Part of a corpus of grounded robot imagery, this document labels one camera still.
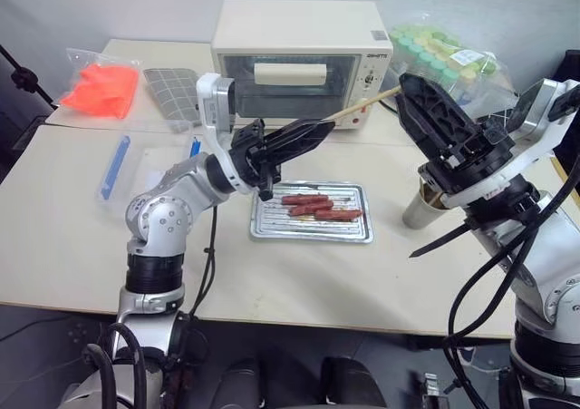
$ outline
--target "orange object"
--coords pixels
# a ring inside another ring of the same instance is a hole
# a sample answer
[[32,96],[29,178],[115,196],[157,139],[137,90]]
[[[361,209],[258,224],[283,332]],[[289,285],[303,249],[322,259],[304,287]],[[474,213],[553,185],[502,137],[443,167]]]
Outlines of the orange object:
[[139,72],[127,66],[91,64],[80,71],[81,80],[61,105],[93,116],[124,118],[129,112]]

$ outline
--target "wooden skewer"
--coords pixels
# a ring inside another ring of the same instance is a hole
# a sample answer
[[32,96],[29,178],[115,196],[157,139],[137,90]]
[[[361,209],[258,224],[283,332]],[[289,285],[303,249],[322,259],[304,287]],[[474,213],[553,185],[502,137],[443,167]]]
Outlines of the wooden skewer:
[[367,105],[371,105],[372,103],[378,102],[381,99],[388,98],[389,96],[394,96],[395,94],[399,93],[400,91],[401,91],[401,87],[398,85],[396,87],[393,87],[390,90],[380,92],[379,94],[372,97],[371,99],[367,99],[366,101],[361,102],[361,103],[357,103],[356,105],[353,105],[352,107],[348,107],[348,108],[345,108],[344,110],[340,110],[339,112],[336,112],[335,114],[328,116],[324,120],[325,121],[334,121],[334,120],[339,119],[347,114],[350,114],[351,112],[358,112],[359,110],[361,110],[361,108],[364,108]]

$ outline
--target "blue pen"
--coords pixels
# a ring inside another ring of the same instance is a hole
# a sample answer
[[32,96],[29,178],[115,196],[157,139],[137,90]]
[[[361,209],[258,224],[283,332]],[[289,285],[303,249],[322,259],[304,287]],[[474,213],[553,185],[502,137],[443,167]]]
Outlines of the blue pen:
[[201,141],[196,137],[193,138],[193,143],[191,144],[191,151],[189,152],[189,157],[195,157],[199,154],[199,148],[201,147]]

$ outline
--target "sausage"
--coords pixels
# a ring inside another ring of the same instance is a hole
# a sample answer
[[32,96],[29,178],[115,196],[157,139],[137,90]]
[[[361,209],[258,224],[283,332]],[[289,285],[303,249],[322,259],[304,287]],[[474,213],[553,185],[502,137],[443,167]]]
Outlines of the sausage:
[[328,196],[325,194],[295,194],[293,196],[283,196],[282,205],[306,205],[326,200],[328,200]]
[[317,220],[352,221],[361,216],[363,212],[359,209],[320,209],[314,214]]
[[299,205],[293,207],[288,211],[291,216],[303,216],[304,214],[315,214],[319,209],[330,209],[334,205],[331,200],[326,200],[324,202],[309,203],[308,205]]

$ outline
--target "white label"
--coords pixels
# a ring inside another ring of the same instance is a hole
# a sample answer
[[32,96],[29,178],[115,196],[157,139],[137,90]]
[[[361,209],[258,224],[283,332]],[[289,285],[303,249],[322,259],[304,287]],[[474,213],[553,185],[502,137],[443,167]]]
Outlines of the white label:
[[476,62],[480,58],[484,57],[484,54],[478,53],[477,51],[471,51],[470,49],[463,49],[461,51],[457,51],[456,53],[449,56],[457,63],[461,64],[462,66],[467,66],[470,63]]
[[254,63],[254,80],[261,85],[325,85],[326,64]]

